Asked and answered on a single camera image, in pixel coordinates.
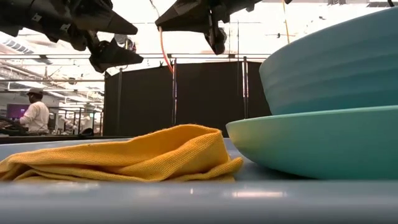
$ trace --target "teal bowl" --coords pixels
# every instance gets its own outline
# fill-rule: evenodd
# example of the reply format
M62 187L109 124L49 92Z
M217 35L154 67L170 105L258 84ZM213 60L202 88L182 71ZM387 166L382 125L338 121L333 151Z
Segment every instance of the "teal bowl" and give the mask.
M273 115L398 105L398 7L320 30L261 65Z
M226 125L240 153L316 179L398 179L398 106L285 114Z

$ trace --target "computer monitor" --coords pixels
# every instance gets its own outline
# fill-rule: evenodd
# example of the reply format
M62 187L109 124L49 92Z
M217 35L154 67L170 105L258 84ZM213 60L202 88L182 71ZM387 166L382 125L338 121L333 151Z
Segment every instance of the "computer monitor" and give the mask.
M23 117L29 105L25 104L7 104L7 118L19 119Z

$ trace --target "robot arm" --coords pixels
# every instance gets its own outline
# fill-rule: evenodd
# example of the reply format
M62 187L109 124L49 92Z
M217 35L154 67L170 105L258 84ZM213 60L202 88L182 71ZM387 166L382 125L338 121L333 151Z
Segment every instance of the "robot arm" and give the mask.
M261 0L177 0L156 20L163 31L200 32L214 53L225 51L226 36L218 21L229 22L230 15L242 9L251 12Z
M135 35L138 31L113 11L111 0L1 0L0 6L0 31L16 37L26 27L45 34L52 42L64 40L75 50L89 49L97 72L143 61L115 40L99 40L97 32Z

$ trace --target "desk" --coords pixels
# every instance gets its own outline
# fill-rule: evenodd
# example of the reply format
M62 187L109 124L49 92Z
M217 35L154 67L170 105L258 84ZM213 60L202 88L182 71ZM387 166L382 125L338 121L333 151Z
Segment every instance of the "desk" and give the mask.
M10 144L0 157L107 140ZM241 156L226 139L232 157ZM332 182L245 159L235 184L0 184L2 223L397 223L397 182Z
M55 141L100 140L100 139L109 139L109 138L120 139L125 137L79 136L79 135L0 136L0 145L36 143L36 142L55 142Z

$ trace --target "yellow microfiber cloth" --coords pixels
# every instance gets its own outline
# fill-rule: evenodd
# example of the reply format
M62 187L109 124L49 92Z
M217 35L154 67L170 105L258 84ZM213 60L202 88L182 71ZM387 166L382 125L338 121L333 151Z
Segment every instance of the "yellow microfiber cloth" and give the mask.
M242 164L229 157L220 130L181 125L124 142L13 154L0 162L0 180L230 181Z

